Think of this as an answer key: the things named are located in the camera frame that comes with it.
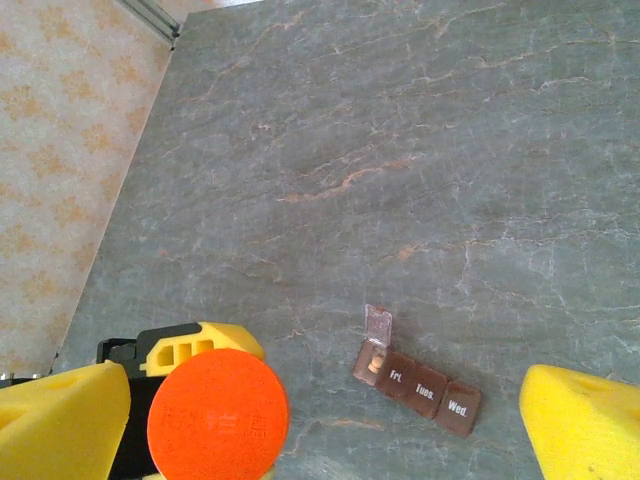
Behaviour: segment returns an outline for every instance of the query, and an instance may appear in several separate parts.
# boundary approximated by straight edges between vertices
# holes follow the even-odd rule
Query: gray marble surface
[[[527,368],[640,383],[637,2],[267,1],[191,15],[56,369],[246,325],[287,479],[539,479]],[[358,383],[363,305],[481,388],[469,439]]]

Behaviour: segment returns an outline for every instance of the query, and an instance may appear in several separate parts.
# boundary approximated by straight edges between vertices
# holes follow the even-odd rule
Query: floral wallpaper
[[[82,8],[73,0],[11,0],[3,7],[0,371],[46,373],[170,45],[115,0],[86,0]]]

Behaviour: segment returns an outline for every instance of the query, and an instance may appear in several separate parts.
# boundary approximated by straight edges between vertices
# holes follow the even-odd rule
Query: yellow foam pad
[[[0,389],[0,478],[105,480],[130,404],[115,363]]]
[[[520,412],[546,480],[640,479],[640,388],[535,365]]]
[[[243,326],[210,322],[199,325],[202,330],[198,333],[160,339],[140,370],[146,371],[148,377],[166,376],[192,356],[219,348],[241,350],[264,360],[264,349]]]

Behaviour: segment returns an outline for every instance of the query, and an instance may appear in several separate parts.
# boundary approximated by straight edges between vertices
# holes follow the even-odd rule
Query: open pill compartment lid
[[[367,340],[388,347],[391,344],[391,327],[393,316],[382,307],[366,304],[364,306],[365,333]]]

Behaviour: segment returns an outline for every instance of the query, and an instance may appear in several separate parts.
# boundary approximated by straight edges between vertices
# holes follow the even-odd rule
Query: orange circular disc
[[[258,480],[275,463],[289,428],[284,386],[239,350],[195,355],[153,399],[147,438],[167,480]]]

